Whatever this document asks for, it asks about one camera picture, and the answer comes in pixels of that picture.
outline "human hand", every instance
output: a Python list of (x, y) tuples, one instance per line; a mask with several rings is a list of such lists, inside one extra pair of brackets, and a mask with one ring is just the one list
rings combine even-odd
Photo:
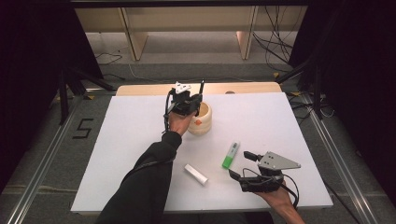
[(187, 131), (190, 125), (192, 117), (196, 114), (196, 111), (192, 112), (188, 116), (182, 116), (177, 113), (171, 112), (169, 114), (169, 129), (172, 132), (177, 132), (180, 136)]
[(255, 194), (262, 197), (272, 208), (280, 214), (287, 223), (304, 223), (303, 219), (294, 209), (289, 193), (283, 189), (279, 188), (277, 191), (273, 192), (254, 192)]

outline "green and white marker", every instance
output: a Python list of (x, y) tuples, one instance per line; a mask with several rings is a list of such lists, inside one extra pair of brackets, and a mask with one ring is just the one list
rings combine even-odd
[(238, 148), (240, 146), (240, 142), (233, 142), (230, 146), (230, 150), (228, 150), (227, 156), (224, 159), (224, 162), (222, 164), (222, 167), (229, 169), (231, 162), (233, 162), (233, 157), (235, 156), (236, 152), (238, 151)]

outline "hand-mounted device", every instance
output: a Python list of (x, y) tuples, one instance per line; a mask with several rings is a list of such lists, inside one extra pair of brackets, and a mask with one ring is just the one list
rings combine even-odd
[[(297, 206), (298, 203), (298, 189), (297, 195), (283, 185), (284, 175), (282, 174), (282, 170), (286, 169), (296, 169), (300, 168), (301, 165), (295, 161), (291, 161), (284, 157), (281, 157), (274, 152), (267, 152), (264, 156), (255, 155), (251, 152), (244, 151), (245, 158), (251, 161), (258, 161), (258, 166), (260, 170), (260, 175), (256, 172), (244, 168), (243, 170), (243, 177), (240, 174), (229, 170), (230, 177), (239, 182), (241, 185), (241, 189), (244, 192), (271, 192), (276, 191), (279, 187), (284, 188), (287, 190), (291, 195), (294, 196), (294, 207)], [(257, 176), (253, 177), (245, 177), (245, 170), (249, 170), (253, 174)]]
[[(195, 116), (199, 115), (200, 105), (203, 99), (203, 91), (204, 91), (204, 84), (205, 81), (202, 80), (201, 87), (199, 89), (199, 93), (190, 96), (190, 92), (188, 91), (191, 88), (191, 85), (181, 84), (176, 82), (176, 87), (172, 88), (168, 92), (166, 97), (166, 104), (165, 104), (165, 114), (163, 115), (164, 123), (165, 123), (165, 131), (169, 131), (169, 113), (171, 111), (187, 116), (194, 111), (197, 111)], [(172, 95), (171, 105), (168, 107), (169, 97)]]

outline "black long-sleeved shirt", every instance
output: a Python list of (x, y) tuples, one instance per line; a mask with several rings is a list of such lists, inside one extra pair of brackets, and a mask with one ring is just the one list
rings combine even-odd
[(154, 161), (167, 161), (129, 172), (108, 201), (96, 223), (159, 223), (172, 177), (172, 160), (181, 145), (175, 132), (163, 134), (137, 160), (134, 169)]

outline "floor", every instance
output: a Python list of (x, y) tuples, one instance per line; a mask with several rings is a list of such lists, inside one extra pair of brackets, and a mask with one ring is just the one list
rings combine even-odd
[[(288, 35), (286, 42), (292, 45), (296, 33), (281, 35)], [(259, 32), (258, 36), (269, 39), (271, 34)], [(268, 58), (269, 54), (255, 40), (248, 60), (242, 60), (235, 33), (230, 32), (150, 33), (138, 62), (131, 61), (123, 34), (87, 34), (87, 37), (105, 81), (115, 87), (175, 80), (198, 82), (202, 77), (208, 82), (273, 81), (276, 73), (283, 72), (269, 65), (284, 71), (291, 69), (274, 56)], [(280, 47), (270, 45), (270, 48), (283, 56)], [(298, 77), (288, 80), (281, 86), (282, 91), (297, 91), (297, 81)], [(59, 125), (58, 99), (49, 106), (31, 149), (26, 151), (0, 196), (0, 223), (17, 220), (19, 214), (19, 223), (95, 221), (95, 217), (71, 213), (70, 207), (114, 92), (96, 91), (97, 87), (89, 82), (85, 85), (91, 89), (86, 96), (73, 97), (69, 93), (72, 112), (65, 125)], [(291, 96), (294, 103), (290, 106), (310, 100), (309, 93)], [(323, 120), (317, 120), (304, 106), (295, 108), (294, 112), (320, 174), (354, 216), (361, 223), (396, 223), (395, 207), (359, 156), (336, 111), (323, 108)], [(89, 127), (89, 133), (82, 132), (81, 127)], [(356, 223), (334, 192), (329, 190), (334, 202), (332, 208), (299, 211), (307, 223)], [(275, 223), (284, 223), (271, 213)]]

